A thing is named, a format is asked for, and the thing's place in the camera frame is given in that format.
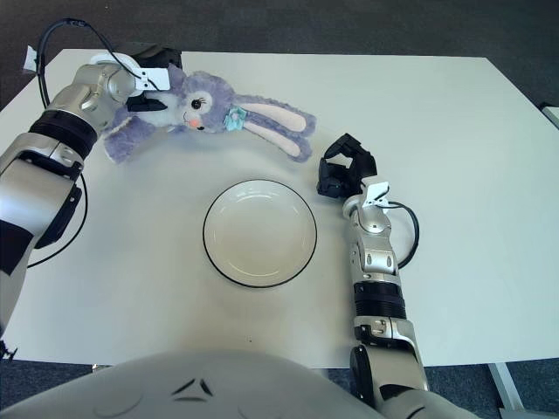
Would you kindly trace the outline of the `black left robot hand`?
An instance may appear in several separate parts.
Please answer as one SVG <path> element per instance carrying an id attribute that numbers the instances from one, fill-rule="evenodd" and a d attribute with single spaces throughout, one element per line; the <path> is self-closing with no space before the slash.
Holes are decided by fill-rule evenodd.
<path id="1" fill-rule="evenodd" d="M 170 89 L 169 75 L 164 76 L 162 71 L 167 70 L 170 64 L 183 69 L 181 52 L 156 44 L 131 43 L 124 53 L 135 62 L 131 70 L 140 77 L 137 80 L 140 93 L 128 98 L 128 111 L 146 113 L 167 109 L 162 100 L 148 97 L 148 93 L 166 93 Z"/>

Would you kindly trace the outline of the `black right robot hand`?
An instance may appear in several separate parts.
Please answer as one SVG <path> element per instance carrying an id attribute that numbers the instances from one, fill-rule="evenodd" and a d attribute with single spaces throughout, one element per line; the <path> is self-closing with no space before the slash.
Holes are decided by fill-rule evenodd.
<path id="1" fill-rule="evenodd" d="M 330 162 L 337 155 L 351 160 L 348 167 Z M 342 135 L 320 158 L 317 193 L 330 198 L 348 198 L 362 193 L 362 179 L 376 176 L 376 161 L 350 134 Z"/>

